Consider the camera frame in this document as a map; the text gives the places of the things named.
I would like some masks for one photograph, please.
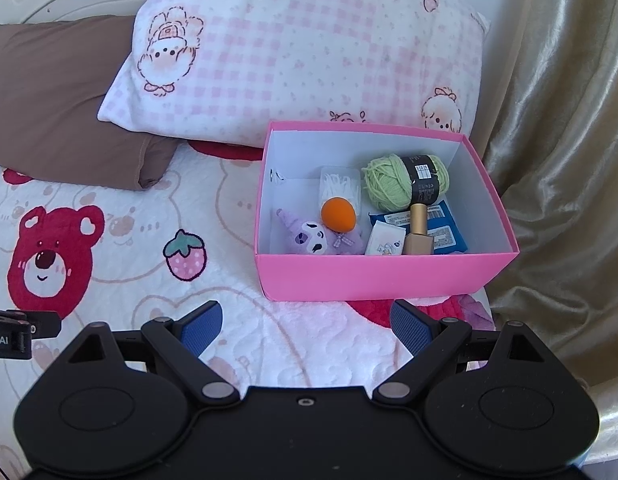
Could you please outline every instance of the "orange egg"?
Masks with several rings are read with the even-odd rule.
[[[327,200],[320,212],[325,227],[337,233],[348,233],[356,226],[353,205],[344,198],[335,196]]]

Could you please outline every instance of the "black robotic gripper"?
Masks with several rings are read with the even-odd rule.
[[[391,328],[413,358],[371,399],[250,387],[241,400],[198,359],[222,318],[209,301],[135,332],[87,326],[17,408],[27,479],[586,478],[573,464],[596,438],[596,407],[523,323],[472,331],[399,300]]]

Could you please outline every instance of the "green yarn ball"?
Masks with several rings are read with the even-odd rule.
[[[436,167],[440,195],[449,189],[449,173],[442,161],[435,155],[429,158]],[[411,179],[404,162],[398,155],[391,154],[375,158],[362,169],[365,186],[371,203],[386,213],[405,211],[411,205]]]

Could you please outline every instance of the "satin curtain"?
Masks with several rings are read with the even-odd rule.
[[[533,0],[484,157],[520,244],[488,286],[589,385],[618,458],[618,0]]]

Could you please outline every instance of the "brown pillow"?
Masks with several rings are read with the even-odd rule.
[[[38,180],[153,186],[178,139],[97,119],[131,51],[133,16],[0,25],[0,165]]]

